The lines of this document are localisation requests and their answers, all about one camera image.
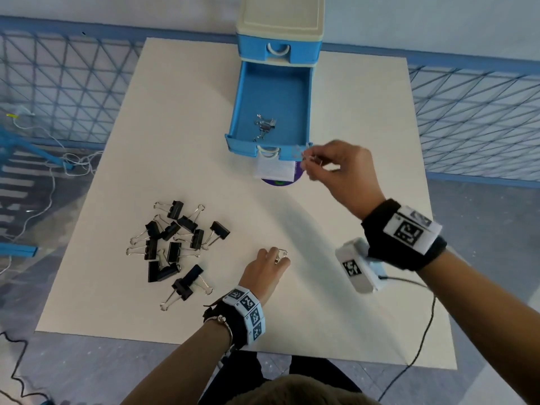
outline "hand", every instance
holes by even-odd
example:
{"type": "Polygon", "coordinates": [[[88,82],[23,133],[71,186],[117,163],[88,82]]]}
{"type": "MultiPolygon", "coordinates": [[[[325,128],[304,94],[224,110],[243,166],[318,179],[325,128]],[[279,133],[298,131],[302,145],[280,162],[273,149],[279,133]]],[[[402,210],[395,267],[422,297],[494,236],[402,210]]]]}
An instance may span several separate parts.
{"type": "Polygon", "coordinates": [[[278,285],[279,279],[287,267],[291,265],[291,261],[287,257],[275,264],[274,261],[278,253],[277,247],[272,247],[268,252],[266,249],[260,249],[257,258],[246,266],[238,283],[242,287],[249,288],[262,305],[266,304],[274,292],[275,286],[278,285]]]}
{"type": "Polygon", "coordinates": [[[368,149],[333,140],[323,146],[312,146],[303,155],[301,167],[309,178],[325,185],[332,196],[359,219],[365,219],[385,201],[368,149]],[[315,162],[314,156],[319,157],[322,163],[315,162]],[[329,163],[340,168],[324,169],[323,166],[329,163]]]}

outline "white sensor device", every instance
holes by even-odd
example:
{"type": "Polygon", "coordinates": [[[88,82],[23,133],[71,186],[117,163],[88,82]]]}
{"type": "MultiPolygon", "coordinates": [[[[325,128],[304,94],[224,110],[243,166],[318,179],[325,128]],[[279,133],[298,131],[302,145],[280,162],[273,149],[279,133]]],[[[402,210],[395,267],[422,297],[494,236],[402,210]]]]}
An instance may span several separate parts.
{"type": "Polygon", "coordinates": [[[386,276],[386,271],[379,260],[368,258],[369,245],[363,238],[355,238],[336,249],[335,255],[343,271],[361,294],[374,293],[382,289],[386,282],[379,276],[386,276]]]}

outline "pile of binder clips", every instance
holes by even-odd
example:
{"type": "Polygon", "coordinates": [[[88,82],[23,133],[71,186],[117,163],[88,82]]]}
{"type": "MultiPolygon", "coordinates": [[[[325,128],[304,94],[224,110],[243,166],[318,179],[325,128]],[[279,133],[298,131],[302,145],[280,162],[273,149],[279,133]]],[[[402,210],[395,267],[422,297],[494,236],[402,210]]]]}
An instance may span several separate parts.
{"type": "MultiPolygon", "coordinates": [[[[145,260],[148,260],[149,283],[163,281],[178,274],[182,270],[180,263],[182,258],[198,258],[201,251],[208,250],[217,240],[224,240],[229,236],[230,231],[215,221],[210,226],[210,235],[204,241],[204,230],[199,229],[196,222],[205,207],[199,204],[192,214],[180,217],[183,206],[184,204],[177,200],[174,200],[172,204],[156,202],[154,209],[166,211],[166,218],[156,214],[145,225],[145,231],[130,239],[130,246],[126,250],[126,255],[140,254],[144,256],[145,260]],[[160,241],[167,242],[164,248],[158,248],[160,241]]],[[[184,301],[188,299],[193,294],[192,286],[202,288],[206,295],[212,293],[213,288],[208,286],[208,283],[201,276],[202,273],[203,269],[199,265],[194,265],[186,275],[176,279],[172,284],[173,291],[171,295],[159,305],[161,310],[167,311],[169,306],[179,299],[184,301]],[[174,294],[178,294],[178,296],[169,302],[174,294]]]]}

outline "drawer unit lid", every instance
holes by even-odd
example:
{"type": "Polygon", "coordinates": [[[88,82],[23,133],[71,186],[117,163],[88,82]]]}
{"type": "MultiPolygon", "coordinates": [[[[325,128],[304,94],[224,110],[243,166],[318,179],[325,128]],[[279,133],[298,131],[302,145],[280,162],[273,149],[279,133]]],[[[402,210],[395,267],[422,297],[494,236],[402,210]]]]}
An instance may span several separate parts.
{"type": "Polygon", "coordinates": [[[237,33],[291,41],[321,41],[325,0],[241,0],[237,33]]]}

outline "white table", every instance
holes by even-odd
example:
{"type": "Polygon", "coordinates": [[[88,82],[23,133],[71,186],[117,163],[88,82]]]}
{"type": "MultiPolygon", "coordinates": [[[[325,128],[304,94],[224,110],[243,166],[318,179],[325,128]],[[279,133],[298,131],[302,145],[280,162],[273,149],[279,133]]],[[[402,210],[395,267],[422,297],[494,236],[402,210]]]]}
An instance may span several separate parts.
{"type": "MultiPolygon", "coordinates": [[[[265,307],[267,332],[253,349],[410,362],[431,293],[395,283],[357,294],[334,249],[362,234],[360,222],[320,183],[303,176],[287,187],[267,185],[251,176],[254,159],[227,150],[239,68],[235,45],[146,41],[37,329],[182,343],[202,324],[203,304],[236,285],[260,247],[278,246],[292,265],[265,307]],[[184,259],[184,274],[199,264],[213,294],[194,287],[164,313],[159,303],[173,279],[147,283],[147,262],[125,249],[155,215],[154,202],[172,200],[185,203],[186,215],[204,204],[200,227],[209,233],[218,220],[231,235],[201,258],[184,259]]],[[[385,194],[431,216],[404,59],[321,52],[311,137],[370,148],[385,194]]],[[[456,367],[440,304],[417,364],[456,367]]]]}

